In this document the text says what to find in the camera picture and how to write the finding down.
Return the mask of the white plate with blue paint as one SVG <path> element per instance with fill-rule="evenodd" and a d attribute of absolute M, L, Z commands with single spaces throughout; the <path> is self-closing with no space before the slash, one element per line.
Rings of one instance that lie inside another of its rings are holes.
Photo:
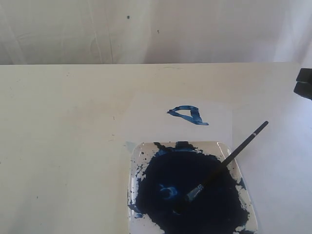
<path fill-rule="evenodd" d="M 230 154 L 217 141 L 142 143 L 131 156 L 128 185 L 132 234 L 255 234 L 258 223 L 239 166 L 232 161 L 182 214 L 175 201 Z"/>

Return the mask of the black paintbrush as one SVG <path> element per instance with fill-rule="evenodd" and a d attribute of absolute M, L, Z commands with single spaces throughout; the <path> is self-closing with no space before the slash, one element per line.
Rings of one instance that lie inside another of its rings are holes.
<path fill-rule="evenodd" d="M 181 214 L 188 206 L 198 197 L 198 195 L 205 189 L 207 189 L 219 176 L 226 170 L 227 166 L 246 148 L 247 145 L 269 124 L 264 121 L 252 134 L 250 134 L 227 158 L 225 158 L 221 164 L 212 171 L 208 177 L 190 190 L 183 198 L 180 198 L 175 206 L 173 212 L 175 214 Z"/>

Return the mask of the white paper sheet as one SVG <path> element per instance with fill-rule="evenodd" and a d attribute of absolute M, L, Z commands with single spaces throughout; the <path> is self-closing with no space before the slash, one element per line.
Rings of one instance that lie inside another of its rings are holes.
<path fill-rule="evenodd" d="M 198 108 L 203 125 L 168 113 L 179 106 Z M 232 111 L 225 105 L 198 98 L 160 94 L 135 95 L 119 125 L 126 142 L 218 141 L 232 147 Z"/>

